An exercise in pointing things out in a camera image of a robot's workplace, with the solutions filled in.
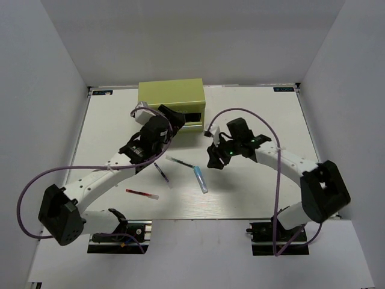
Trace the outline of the blue highlighter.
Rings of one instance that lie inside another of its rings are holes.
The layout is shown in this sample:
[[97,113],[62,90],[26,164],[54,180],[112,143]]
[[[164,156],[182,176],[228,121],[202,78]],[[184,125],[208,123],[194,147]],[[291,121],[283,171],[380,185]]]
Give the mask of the blue highlighter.
[[200,186],[202,193],[206,194],[208,192],[208,188],[207,188],[206,182],[204,180],[202,171],[200,170],[199,166],[194,166],[193,171],[194,171],[194,174],[196,176],[196,179],[198,181],[198,184]]

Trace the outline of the green gel pen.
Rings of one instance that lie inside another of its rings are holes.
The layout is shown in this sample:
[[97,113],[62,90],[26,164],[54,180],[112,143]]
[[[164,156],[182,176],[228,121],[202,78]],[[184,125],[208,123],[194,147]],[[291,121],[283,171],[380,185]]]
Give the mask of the green gel pen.
[[186,167],[189,167],[189,168],[192,168],[192,169],[195,168],[195,165],[186,163],[186,162],[184,162],[184,161],[182,161],[182,160],[178,160],[178,159],[173,158],[173,157],[171,157],[171,156],[166,155],[165,158],[166,158],[166,160],[169,160],[169,161],[172,161],[172,162],[181,164],[181,165],[183,165],[183,166],[186,166]]

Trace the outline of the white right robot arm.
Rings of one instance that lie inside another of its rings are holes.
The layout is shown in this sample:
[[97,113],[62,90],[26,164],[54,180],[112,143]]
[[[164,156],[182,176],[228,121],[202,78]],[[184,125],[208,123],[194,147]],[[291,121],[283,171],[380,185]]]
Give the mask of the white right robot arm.
[[292,235],[294,228],[310,221],[322,224],[351,202],[334,162],[316,163],[280,150],[269,137],[254,135],[241,117],[228,122],[227,127],[229,135],[222,133],[217,125],[204,131],[206,137],[213,139],[207,149],[209,168],[221,170],[232,157],[241,155],[282,173],[300,188],[301,200],[282,209],[277,217],[271,219],[275,238],[285,240]]

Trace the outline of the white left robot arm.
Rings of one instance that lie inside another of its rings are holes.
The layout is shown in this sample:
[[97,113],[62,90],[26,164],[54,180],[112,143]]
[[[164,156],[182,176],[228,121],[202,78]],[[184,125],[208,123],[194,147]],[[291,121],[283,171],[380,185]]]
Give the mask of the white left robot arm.
[[149,108],[140,102],[131,117],[141,125],[129,141],[103,166],[78,181],[45,190],[38,220],[61,246],[75,241],[91,225],[87,208],[108,190],[154,163],[185,124],[183,113],[165,105]]

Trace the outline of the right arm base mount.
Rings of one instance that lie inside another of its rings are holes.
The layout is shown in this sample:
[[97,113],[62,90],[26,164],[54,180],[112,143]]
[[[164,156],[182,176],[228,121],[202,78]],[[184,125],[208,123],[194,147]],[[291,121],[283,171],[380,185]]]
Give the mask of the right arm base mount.
[[[298,232],[301,226],[285,231],[279,229],[276,238],[276,251],[282,247]],[[246,234],[251,237],[253,256],[273,256],[273,223],[254,222],[246,229]],[[283,251],[282,255],[308,255],[309,248],[306,245],[307,235],[304,228],[301,229],[296,239]]]

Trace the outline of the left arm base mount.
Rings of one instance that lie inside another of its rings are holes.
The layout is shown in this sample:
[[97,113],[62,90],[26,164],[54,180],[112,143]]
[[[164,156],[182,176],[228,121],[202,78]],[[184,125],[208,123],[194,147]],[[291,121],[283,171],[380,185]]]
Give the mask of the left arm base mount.
[[88,253],[141,255],[147,252],[152,221],[129,220],[115,209],[87,211],[85,215],[91,222],[90,226],[84,226],[84,232],[90,235]]

